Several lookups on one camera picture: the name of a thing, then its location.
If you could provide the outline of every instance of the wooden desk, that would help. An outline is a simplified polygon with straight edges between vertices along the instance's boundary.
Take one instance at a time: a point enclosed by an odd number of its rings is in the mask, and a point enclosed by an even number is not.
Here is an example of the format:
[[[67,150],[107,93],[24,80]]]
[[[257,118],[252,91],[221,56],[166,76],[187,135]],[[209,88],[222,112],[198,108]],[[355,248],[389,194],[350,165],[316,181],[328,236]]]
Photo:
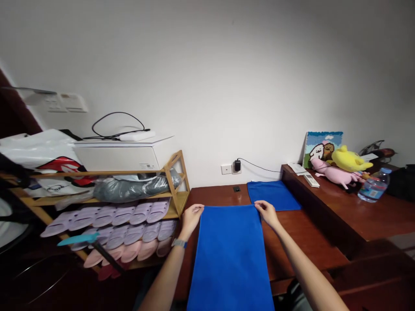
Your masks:
[[[376,203],[365,202],[356,193],[347,194],[325,177],[315,177],[320,188],[312,188],[303,176],[291,174],[293,171],[288,165],[283,165],[282,169],[282,180],[288,189],[313,220],[322,224],[318,218],[326,221],[329,217],[333,224],[330,229],[337,231],[337,238],[342,239],[342,235],[344,237],[345,233],[350,233],[356,241],[364,242],[415,232],[413,203],[388,194],[384,194]]]
[[[241,184],[237,186],[240,187],[240,192],[233,191],[234,185],[193,188],[185,208],[195,203],[209,206],[251,204],[247,185]],[[277,215],[287,232],[320,270],[341,267],[349,263],[341,251],[330,244],[304,211],[283,211],[277,212]],[[196,228],[188,241],[176,287],[175,300],[186,300],[190,291],[198,241],[198,230]],[[277,236],[265,223],[263,223],[262,230],[264,232],[265,254],[270,281],[273,282],[293,277],[294,271]]]

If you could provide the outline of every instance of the bottle label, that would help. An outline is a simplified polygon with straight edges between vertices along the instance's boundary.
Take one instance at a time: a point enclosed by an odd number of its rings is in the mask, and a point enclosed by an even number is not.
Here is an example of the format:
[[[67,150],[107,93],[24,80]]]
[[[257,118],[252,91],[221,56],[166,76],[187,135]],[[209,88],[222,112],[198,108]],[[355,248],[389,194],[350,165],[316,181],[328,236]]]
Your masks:
[[[382,194],[385,192],[386,187],[378,187],[379,190],[375,190],[373,188],[370,188],[369,183],[364,183],[362,188],[360,189],[360,193],[364,196],[370,197],[372,199],[379,199]]]

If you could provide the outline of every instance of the wooden shoe rack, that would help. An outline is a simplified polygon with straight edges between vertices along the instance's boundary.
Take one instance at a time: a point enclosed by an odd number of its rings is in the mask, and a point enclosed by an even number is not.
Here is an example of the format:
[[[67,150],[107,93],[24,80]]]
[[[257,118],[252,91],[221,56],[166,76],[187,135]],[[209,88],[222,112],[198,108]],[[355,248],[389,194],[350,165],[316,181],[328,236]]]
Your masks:
[[[176,162],[180,160],[182,165],[182,173],[180,173],[181,180],[179,185],[175,188],[172,181],[172,176],[170,174],[170,169]],[[183,153],[181,150],[174,153],[167,164],[159,171],[89,171],[89,172],[69,172],[69,173],[53,173],[53,174],[41,174],[41,175],[31,175],[32,178],[53,178],[53,177],[66,177],[66,176],[99,176],[99,175],[134,175],[139,173],[161,173],[164,172],[169,183],[169,191],[158,194],[146,199],[155,199],[161,197],[172,197],[170,201],[169,210],[166,216],[163,219],[181,219],[183,209],[187,202],[187,198],[190,193],[190,186],[188,181],[188,176],[186,173],[185,161],[183,158]],[[8,180],[15,180],[16,177],[11,175],[0,174],[0,177]],[[186,191],[179,191],[180,186],[185,182]],[[30,197],[22,188],[13,188],[10,189],[39,219],[41,219],[46,225],[52,223],[53,219],[49,216],[47,210],[51,208],[51,205],[55,205],[58,201],[68,197],[41,197],[41,198],[32,198]],[[82,203],[95,203],[99,202],[97,199],[93,198]],[[67,239],[69,235],[63,233],[59,235],[61,240]],[[88,254],[84,250],[75,252],[83,261],[85,261]],[[159,258],[156,255],[153,255],[147,260],[144,261],[132,261],[130,269],[137,269],[142,267],[148,267],[160,264],[164,261],[164,258]],[[99,267],[95,266],[93,269],[98,272]]]

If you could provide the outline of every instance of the power cord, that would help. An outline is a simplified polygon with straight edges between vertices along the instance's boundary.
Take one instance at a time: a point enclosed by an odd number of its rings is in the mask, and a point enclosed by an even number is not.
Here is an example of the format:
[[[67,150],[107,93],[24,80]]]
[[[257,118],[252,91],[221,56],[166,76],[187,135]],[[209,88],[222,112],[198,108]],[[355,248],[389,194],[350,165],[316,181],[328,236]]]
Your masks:
[[[273,173],[283,173],[282,171],[271,171],[271,170],[267,170],[266,168],[262,168],[261,166],[255,165],[255,164],[249,162],[248,160],[245,160],[243,158],[237,158],[237,160],[239,160],[239,159],[244,160],[245,162],[248,162],[250,165],[256,166],[257,168],[263,169],[264,171],[270,171],[270,172],[273,172]],[[310,173],[310,172],[304,171],[304,172],[298,172],[298,173],[296,173],[296,172],[293,172],[293,173],[287,172],[287,173],[290,173],[290,174],[302,174],[302,173]],[[351,172],[351,173],[353,173],[356,176],[359,176],[361,178],[361,176],[359,174],[356,174],[355,172]]]
[[[119,133],[119,134],[114,134],[114,135],[110,135],[110,136],[104,136],[101,135],[99,133],[97,133],[95,131],[95,126],[97,125],[98,122],[100,122],[102,119],[105,119],[107,116],[110,116],[112,114],[117,114],[117,113],[121,113],[121,114],[127,114],[130,117],[133,117],[134,119],[136,119],[138,122],[140,122],[141,126],[143,127],[142,130],[132,130],[132,131],[128,131],[128,132],[123,132],[123,133]],[[100,118],[98,121],[96,121],[92,126],[91,126],[91,130],[97,134],[98,136],[91,136],[91,137],[84,137],[83,139],[101,139],[101,140],[119,140],[119,138],[117,138],[120,135],[124,135],[124,134],[128,134],[128,133],[136,133],[136,132],[148,132],[150,131],[150,129],[146,129],[146,127],[144,126],[144,124],[138,120],[135,116],[133,116],[132,114],[129,114],[127,112],[122,112],[122,111],[116,111],[116,112],[111,112],[109,114],[106,114],[105,116],[103,116],[102,118]]]

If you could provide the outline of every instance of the stuffed toy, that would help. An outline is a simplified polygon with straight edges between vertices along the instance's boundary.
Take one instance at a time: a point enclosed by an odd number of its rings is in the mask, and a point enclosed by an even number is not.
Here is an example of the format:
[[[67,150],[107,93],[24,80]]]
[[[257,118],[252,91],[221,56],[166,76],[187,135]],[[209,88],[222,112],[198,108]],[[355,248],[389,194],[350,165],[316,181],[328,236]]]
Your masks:
[[[371,168],[373,163],[365,162],[357,153],[348,151],[347,146],[343,145],[332,153],[332,161],[327,161],[348,172],[364,171]]]
[[[344,187],[344,189],[348,190],[348,184],[353,182],[361,182],[364,183],[365,180],[361,177],[360,173],[355,172],[348,172],[342,170],[341,168],[330,166],[329,163],[326,161],[320,160],[319,158],[311,159],[311,164],[313,165],[313,169],[317,171],[316,177],[324,176],[332,183],[340,184]]]

